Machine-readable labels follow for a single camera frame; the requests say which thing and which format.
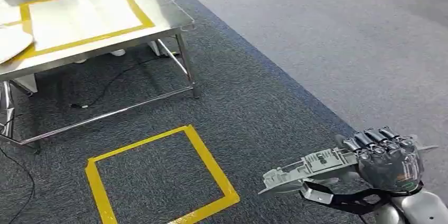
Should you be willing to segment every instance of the electrical wire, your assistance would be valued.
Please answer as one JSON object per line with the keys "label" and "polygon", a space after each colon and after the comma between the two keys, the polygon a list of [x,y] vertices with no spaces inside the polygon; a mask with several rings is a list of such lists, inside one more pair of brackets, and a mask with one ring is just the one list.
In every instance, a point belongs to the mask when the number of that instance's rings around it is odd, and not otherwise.
{"label": "electrical wire", "polygon": [[363,217],[362,215],[358,215],[358,216],[359,216],[359,218],[361,219],[362,223],[364,223],[364,224],[369,224],[369,223],[367,223],[367,220],[364,219],[364,217]]}
{"label": "electrical wire", "polygon": [[90,102],[89,104],[87,104],[87,105],[70,104],[70,107],[72,107],[72,108],[81,108],[81,109],[84,109],[84,108],[88,108],[88,107],[90,107],[90,106],[93,106],[93,105],[96,104],[101,98],[103,98],[103,97],[106,95],[106,91],[107,91],[107,89],[109,89],[110,85],[111,85],[115,80],[117,80],[120,76],[122,76],[125,72],[131,71],[131,70],[135,69],[136,67],[140,66],[141,64],[145,64],[145,63],[148,63],[148,62],[153,61],[153,60],[156,60],[156,59],[160,59],[160,58],[152,58],[152,59],[144,60],[144,61],[142,61],[142,62],[139,62],[139,63],[133,65],[132,67],[130,67],[130,68],[126,69],[126,70],[121,71],[119,74],[117,74],[115,77],[113,77],[113,78],[112,78],[112,79],[111,79],[111,80],[104,86],[104,89],[102,90],[102,93],[101,93],[97,98],[95,98],[92,102]]}
{"label": "electrical wire", "polygon": [[23,114],[18,114],[17,116],[13,116],[10,120],[8,120],[4,125],[3,125],[3,127],[5,127],[7,124],[9,124],[10,122],[12,122],[16,117],[20,117],[20,116],[22,116]]}
{"label": "electrical wire", "polygon": [[26,201],[25,204],[20,208],[20,210],[14,215],[14,217],[8,222],[8,224],[12,224],[12,223],[14,222],[14,220],[20,215],[20,213],[22,213],[23,209],[25,209],[25,207],[28,205],[28,203],[30,203],[31,199],[33,198],[33,195],[34,195],[35,190],[36,190],[36,183],[34,182],[34,178],[33,178],[33,176],[31,175],[31,173],[29,172],[29,170],[27,170],[27,169],[25,168],[24,165],[20,164],[20,163],[19,163],[18,161],[16,161],[15,159],[9,157],[9,156],[5,153],[5,151],[3,151],[3,149],[2,149],[1,147],[0,147],[0,152],[2,152],[3,155],[5,155],[6,158],[10,159],[10,160],[13,161],[15,164],[17,164],[18,166],[20,166],[20,167],[23,169],[23,171],[25,171],[25,173],[28,175],[28,177],[30,178],[31,183],[32,183],[31,192],[30,192],[30,195],[28,196],[27,201]]}

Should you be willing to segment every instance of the robotic arm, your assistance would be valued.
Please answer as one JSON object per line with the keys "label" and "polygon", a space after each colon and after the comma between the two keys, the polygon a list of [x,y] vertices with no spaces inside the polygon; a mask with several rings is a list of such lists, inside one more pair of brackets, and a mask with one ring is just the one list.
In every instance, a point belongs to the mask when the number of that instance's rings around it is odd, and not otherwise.
{"label": "robotic arm", "polygon": [[[417,136],[403,137],[390,128],[366,129],[351,137],[336,136],[339,147],[302,157],[263,175],[259,194],[299,193],[304,199],[358,215],[374,212],[377,224],[448,223],[448,209],[421,182],[423,147]],[[325,184],[363,178],[371,189],[334,194]],[[375,203],[365,200],[376,195]]]}

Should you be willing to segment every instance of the stainless steel table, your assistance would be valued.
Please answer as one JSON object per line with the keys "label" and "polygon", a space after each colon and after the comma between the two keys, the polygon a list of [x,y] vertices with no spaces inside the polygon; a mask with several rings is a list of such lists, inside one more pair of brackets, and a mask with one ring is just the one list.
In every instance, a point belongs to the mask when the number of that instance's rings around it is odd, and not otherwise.
{"label": "stainless steel table", "polygon": [[[16,145],[27,145],[29,143],[37,142],[40,139],[62,133],[64,131],[76,128],[102,118],[112,116],[117,113],[127,111],[139,107],[149,102],[159,99],[174,96],[186,91],[192,91],[193,96],[198,98],[199,92],[197,90],[193,72],[190,66],[190,60],[185,50],[185,43],[182,39],[182,33],[188,29],[192,29],[194,20],[188,16],[181,8],[179,8],[172,0],[124,0],[129,7],[129,12],[135,14],[135,18],[140,20],[137,26],[128,26],[125,29],[114,29],[117,26],[114,24],[122,24],[126,26],[127,18],[116,19],[103,24],[104,33],[101,29],[89,29],[89,25],[74,26],[75,23],[62,21],[58,16],[68,15],[73,10],[78,12],[89,11],[93,12],[98,19],[106,19],[115,17],[110,14],[110,11],[104,8],[98,8],[100,4],[110,3],[108,0],[0,0],[0,24],[21,27],[24,31],[30,32],[36,39],[36,44],[28,48],[11,61],[0,64],[0,81],[4,88],[4,96],[1,100],[6,105],[7,120],[4,124],[0,124],[3,129],[0,134],[0,139],[12,142]],[[19,14],[19,19],[14,21],[14,16]],[[64,29],[68,26],[61,26],[67,24],[72,26],[66,31],[64,38],[55,38],[57,33],[51,31],[58,28]],[[166,47],[160,38],[173,36],[176,38],[180,50],[180,61],[172,55],[171,51]],[[168,92],[163,95],[154,97],[150,100],[132,105],[130,107],[122,108],[117,111],[109,112],[91,119],[78,122],[76,124],[68,125],[64,128],[53,130],[39,136],[18,141],[13,139],[14,127],[14,103],[11,96],[11,82],[23,76],[33,75],[34,73],[48,70],[51,68],[63,66],[65,64],[73,63],[79,60],[92,58],[97,55],[109,53],[118,49],[125,49],[130,46],[136,46],[142,43],[156,41],[157,47],[163,49],[165,54],[168,54],[180,70],[185,74],[188,85],[184,88],[173,92]]]}

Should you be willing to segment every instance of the light gray carpet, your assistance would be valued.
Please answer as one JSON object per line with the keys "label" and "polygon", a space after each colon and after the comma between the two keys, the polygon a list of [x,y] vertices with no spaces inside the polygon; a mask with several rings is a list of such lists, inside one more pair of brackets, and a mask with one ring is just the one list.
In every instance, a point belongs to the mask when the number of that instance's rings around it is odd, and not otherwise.
{"label": "light gray carpet", "polygon": [[[87,158],[187,124],[195,126],[241,197],[203,223],[359,223],[353,215],[293,195],[257,195],[264,187],[264,172],[331,147],[334,133],[352,129],[197,0],[178,2],[197,21],[198,29],[185,37],[201,98],[185,94],[54,136],[42,143],[38,156],[1,144],[36,180],[35,197],[16,223],[98,223],[84,172]],[[150,50],[141,46],[123,57],[104,55],[39,73],[37,95],[28,99],[17,94],[17,112],[24,114],[17,118],[17,131],[21,136],[35,134],[185,84],[171,61],[155,60],[123,75],[91,109],[68,107],[75,101],[90,102],[108,79],[148,57]],[[4,223],[22,206],[30,184],[22,170],[2,156],[0,160]],[[120,223],[166,223],[220,197],[182,135],[98,166]],[[356,188],[357,183],[336,189]]]}

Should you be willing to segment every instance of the yellow tape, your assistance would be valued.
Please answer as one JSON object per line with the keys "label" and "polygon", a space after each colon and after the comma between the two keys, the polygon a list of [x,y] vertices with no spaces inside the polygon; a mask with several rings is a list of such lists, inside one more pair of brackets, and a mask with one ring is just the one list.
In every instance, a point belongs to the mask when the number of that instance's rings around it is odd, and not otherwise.
{"label": "yellow tape", "polygon": [[21,23],[22,23],[22,21],[16,21],[16,22],[8,22],[8,23],[5,23],[4,25],[5,26],[14,26],[14,25],[18,25]]}
{"label": "yellow tape", "polygon": [[[20,12],[21,12],[21,16],[22,16],[22,20],[20,22],[23,23],[23,30],[25,32],[27,32],[29,34],[33,34],[32,22],[31,22],[32,17],[31,17],[31,14],[30,14],[29,5],[30,4],[34,4],[34,3],[47,2],[47,1],[53,1],[53,0],[35,0],[35,1],[30,1],[30,2],[27,2],[27,3],[24,3],[24,4],[20,5]],[[129,4],[129,6],[130,6],[131,10],[133,11],[133,13],[136,15],[136,17],[142,23],[140,26],[131,27],[131,28],[128,28],[128,29],[119,30],[119,31],[115,31],[115,32],[111,32],[111,33],[95,36],[95,37],[92,37],[92,38],[87,38],[87,39],[71,42],[71,43],[66,43],[66,44],[63,44],[63,45],[58,45],[58,46],[47,48],[47,49],[43,49],[43,50],[40,50],[40,51],[36,51],[35,50],[35,45],[32,44],[27,49],[25,49],[22,53],[20,53],[16,57],[14,57],[13,60],[23,60],[23,59],[26,59],[26,58],[35,57],[35,56],[43,55],[43,54],[46,54],[46,53],[51,53],[51,52],[55,52],[55,51],[65,50],[65,49],[76,47],[76,46],[79,46],[79,45],[83,45],[83,44],[87,44],[87,43],[91,43],[91,42],[96,42],[96,41],[104,40],[104,39],[107,39],[107,38],[111,38],[113,36],[119,36],[119,35],[127,34],[127,33],[130,33],[130,32],[134,32],[134,31],[137,31],[137,30],[142,30],[142,29],[146,29],[148,27],[154,27],[155,26],[154,23],[151,21],[151,19],[142,11],[142,9],[137,5],[137,3],[134,0],[126,0],[126,2]]]}
{"label": "yellow tape", "polygon": [[129,150],[129,149],[132,149],[132,148],[134,148],[134,147],[138,147],[138,146],[141,146],[141,145],[143,145],[143,144],[149,143],[149,142],[154,141],[154,140],[156,140],[156,139],[163,138],[163,137],[167,137],[167,136],[170,136],[170,135],[172,135],[172,134],[181,132],[181,131],[183,131],[185,128],[186,128],[186,126],[182,126],[182,127],[179,127],[179,128],[173,129],[173,130],[169,130],[168,132],[158,134],[158,135],[156,135],[156,136],[153,136],[153,137],[144,139],[144,140],[139,141],[139,142],[136,142],[136,143],[132,143],[132,144],[130,144],[130,145],[127,145],[127,146],[124,146],[124,147],[122,147],[122,148],[119,148],[119,149],[110,151],[109,153],[102,154],[102,155],[97,156],[97,157],[94,157],[94,158],[92,158],[92,159],[95,160],[95,161],[97,162],[97,161],[102,160],[102,159],[104,159],[104,158],[111,157],[112,155],[116,155],[116,154],[118,154],[118,153],[124,152],[124,151]]}
{"label": "yellow tape", "polygon": [[89,180],[90,187],[92,188],[92,194],[94,195],[95,202],[97,203],[99,215],[103,223],[117,224],[114,211],[110,206],[109,199],[107,198],[106,190],[102,184],[99,176],[95,161],[89,159],[86,167],[86,174]]}
{"label": "yellow tape", "polygon": [[230,181],[227,179],[226,175],[223,173],[222,169],[219,167],[211,153],[208,151],[207,147],[199,137],[194,127],[192,125],[182,126],[168,132],[144,139],[142,141],[121,147],[109,153],[90,158],[88,160],[88,164],[86,167],[87,179],[89,180],[90,188],[92,189],[92,193],[94,195],[94,199],[97,204],[103,224],[117,224],[117,220],[115,218],[114,211],[110,206],[106,190],[104,189],[104,186],[102,184],[95,162],[182,131],[185,132],[194,149],[198,152],[207,169],[210,171],[219,188],[222,190],[224,197],[208,205],[205,205],[198,210],[192,211],[176,220],[173,220],[169,222],[169,224],[193,224],[239,202],[239,195],[230,184]]}

